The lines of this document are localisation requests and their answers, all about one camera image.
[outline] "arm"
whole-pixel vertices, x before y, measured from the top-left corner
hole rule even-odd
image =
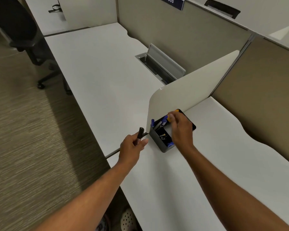
[[[44,221],[36,231],[92,231],[102,219],[120,184],[135,166],[140,151],[148,143],[142,140],[137,146],[133,141],[137,133],[128,135],[120,146],[118,163],[78,197]]]
[[[227,231],[288,231],[289,226],[210,163],[193,145],[192,123],[169,113],[172,140],[192,168],[204,194]]]

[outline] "pen holder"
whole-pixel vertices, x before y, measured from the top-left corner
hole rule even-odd
[[[160,118],[157,121],[154,122],[154,126],[156,126],[161,120],[163,119]],[[157,130],[154,130],[153,127],[150,127],[150,132],[149,135],[151,136],[151,138],[154,140],[154,142],[156,143],[156,145],[158,146],[158,148],[163,152],[167,152],[169,151],[171,148],[173,148],[175,145],[171,145],[168,147],[169,143],[172,142],[172,138],[171,136],[168,134],[168,132],[165,130],[165,127],[171,125],[170,122],[167,121],[167,123],[165,124],[165,126],[163,126],[162,128],[158,128]]]

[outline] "left hand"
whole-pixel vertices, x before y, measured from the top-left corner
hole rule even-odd
[[[148,139],[140,141],[136,146],[134,146],[134,141],[137,140],[138,132],[134,135],[128,135],[125,137],[120,145],[120,154],[118,163],[124,164],[129,169],[132,169],[140,156],[140,151],[145,148],[145,145],[149,142]]]

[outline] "forearm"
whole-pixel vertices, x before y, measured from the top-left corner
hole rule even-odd
[[[92,231],[131,168],[116,164],[93,185],[48,218],[36,231]]]
[[[195,147],[181,149],[216,215],[228,231],[289,230],[289,226],[210,163]]]

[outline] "black office chair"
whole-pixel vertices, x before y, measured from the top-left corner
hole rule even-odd
[[[55,61],[45,38],[37,38],[33,18],[18,0],[0,0],[0,28],[12,40],[9,45],[19,52],[25,50],[34,65],[40,66],[48,59]],[[49,69],[53,72],[38,81],[39,89],[45,88],[43,82],[61,74],[58,65],[50,64]],[[63,85],[66,93],[71,95],[64,77]]]

